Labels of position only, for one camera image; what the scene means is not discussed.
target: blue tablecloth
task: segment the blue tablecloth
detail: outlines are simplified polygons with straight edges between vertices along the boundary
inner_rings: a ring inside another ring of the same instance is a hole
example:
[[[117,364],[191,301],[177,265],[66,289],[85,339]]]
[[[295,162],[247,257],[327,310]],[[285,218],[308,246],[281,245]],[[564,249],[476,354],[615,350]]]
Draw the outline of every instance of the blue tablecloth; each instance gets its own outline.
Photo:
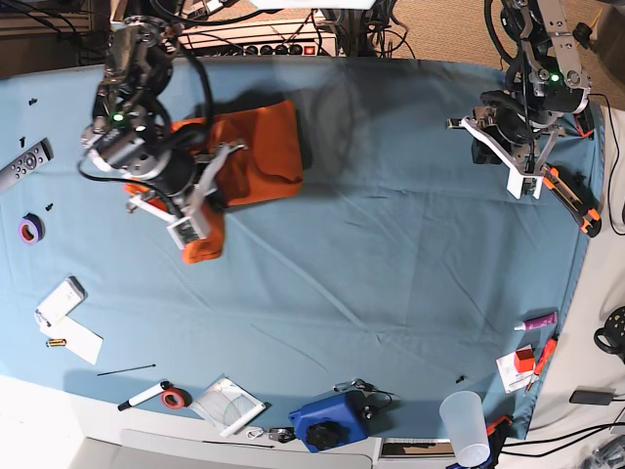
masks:
[[[523,318],[558,309],[562,326],[587,239],[549,192],[513,199],[506,169],[474,165],[469,134],[444,129],[500,88],[501,73],[416,61],[205,64],[220,109],[292,100],[312,161],[301,194],[232,210],[223,257],[195,266],[161,221],[126,213],[120,187],[76,173],[98,67],[0,82],[1,164],[21,153],[20,137],[27,147],[48,138],[54,153],[0,195],[0,372],[112,403],[162,378],[198,396],[225,374],[271,404],[255,421],[264,426],[287,425],[289,411],[360,377],[398,396],[374,433],[413,438],[442,436],[438,405],[470,389],[489,419],[513,413],[522,436],[540,386],[505,395],[495,360],[540,349],[554,332],[514,332]],[[196,74],[177,63],[163,103],[182,118],[201,100]],[[603,129],[590,141],[565,125],[571,135],[550,161],[600,193]],[[18,237],[28,212],[47,229],[35,246]],[[104,338],[96,366],[46,349],[33,319],[69,275],[88,292],[71,317]],[[158,400],[142,407],[168,412]]]

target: plastic cup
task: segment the plastic cup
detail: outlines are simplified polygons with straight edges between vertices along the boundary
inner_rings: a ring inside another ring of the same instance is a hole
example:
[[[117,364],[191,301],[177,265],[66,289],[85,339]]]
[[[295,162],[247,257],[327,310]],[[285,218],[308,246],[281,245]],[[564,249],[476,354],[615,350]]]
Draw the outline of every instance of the plastic cup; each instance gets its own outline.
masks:
[[[488,459],[490,445],[481,399],[471,391],[461,391],[445,399],[438,410],[458,464],[479,466]]]

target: blue container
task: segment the blue container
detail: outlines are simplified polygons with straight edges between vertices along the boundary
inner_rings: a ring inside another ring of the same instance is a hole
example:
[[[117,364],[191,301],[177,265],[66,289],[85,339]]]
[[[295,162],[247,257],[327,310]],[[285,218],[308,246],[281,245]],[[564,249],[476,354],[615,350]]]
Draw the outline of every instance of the blue container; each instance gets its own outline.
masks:
[[[360,396],[362,393],[359,391],[350,391],[289,413],[295,436],[304,442],[310,452],[366,440],[369,430],[356,404]]]

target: notepad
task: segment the notepad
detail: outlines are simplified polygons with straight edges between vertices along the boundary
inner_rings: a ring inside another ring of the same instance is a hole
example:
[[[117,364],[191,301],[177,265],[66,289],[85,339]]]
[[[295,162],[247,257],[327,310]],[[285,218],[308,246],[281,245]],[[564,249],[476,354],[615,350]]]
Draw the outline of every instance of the notepad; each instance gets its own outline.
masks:
[[[65,339],[67,341],[65,347],[69,351],[85,362],[96,364],[104,340],[84,325],[64,317],[50,327],[45,322],[40,322],[39,330],[51,339]]]

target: remote control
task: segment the remote control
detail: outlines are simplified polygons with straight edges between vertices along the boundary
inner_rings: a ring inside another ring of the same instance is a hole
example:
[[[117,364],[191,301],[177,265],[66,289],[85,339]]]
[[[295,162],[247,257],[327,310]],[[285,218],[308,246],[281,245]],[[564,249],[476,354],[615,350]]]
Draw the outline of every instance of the remote control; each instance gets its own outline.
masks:
[[[52,159],[46,141],[28,149],[0,170],[0,192],[4,192]]]

